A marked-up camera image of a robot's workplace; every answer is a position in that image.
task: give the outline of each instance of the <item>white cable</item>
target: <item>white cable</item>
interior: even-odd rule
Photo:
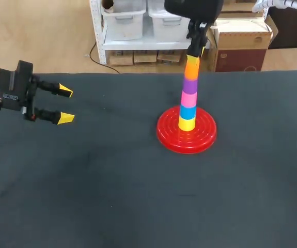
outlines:
[[[277,7],[278,9],[290,7],[297,9],[297,2],[292,0],[257,0],[253,7],[253,12],[260,12],[269,7]]]

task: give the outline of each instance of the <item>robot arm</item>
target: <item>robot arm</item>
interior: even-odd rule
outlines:
[[[36,108],[34,97],[37,88],[68,98],[73,93],[60,83],[41,81],[33,74],[33,64],[19,61],[16,71],[0,69],[0,110],[22,111],[24,118],[30,121],[38,118],[57,125],[73,121],[74,115]]]

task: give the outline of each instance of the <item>pink ring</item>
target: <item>pink ring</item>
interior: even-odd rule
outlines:
[[[181,105],[183,105],[184,107],[195,107],[196,98],[197,98],[197,93],[190,95],[183,92],[181,94]]]

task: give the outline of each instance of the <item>cable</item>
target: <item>cable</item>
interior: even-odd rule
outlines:
[[[253,12],[259,12],[264,8],[277,7],[279,9],[285,9],[287,7],[297,9],[297,2],[292,0],[257,0],[253,7]]]
[[[101,63],[95,61],[95,60],[92,58],[92,51],[93,51],[93,49],[96,47],[96,45],[97,45],[97,41],[95,41],[95,44],[93,45],[93,47],[92,47],[92,49],[91,49],[91,51],[90,51],[90,53],[89,53],[89,55],[90,55],[90,59],[91,59],[94,63],[96,63],[96,64],[98,64],[98,65],[100,65],[100,66],[107,67],[107,68],[109,68],[109,69],[112,69],[112,70],[116,71],[118,74],[121,74],[121,73],[120,73],[118,70],[116,70],[115,68],[110,67],[110,66],[103,65],[103,64],[101,64]]]

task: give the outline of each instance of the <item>purple ring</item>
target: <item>purple ring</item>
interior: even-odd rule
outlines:
[[[184,79],[183,91],[189,95],[195,94],[198,91],[198,79]]]

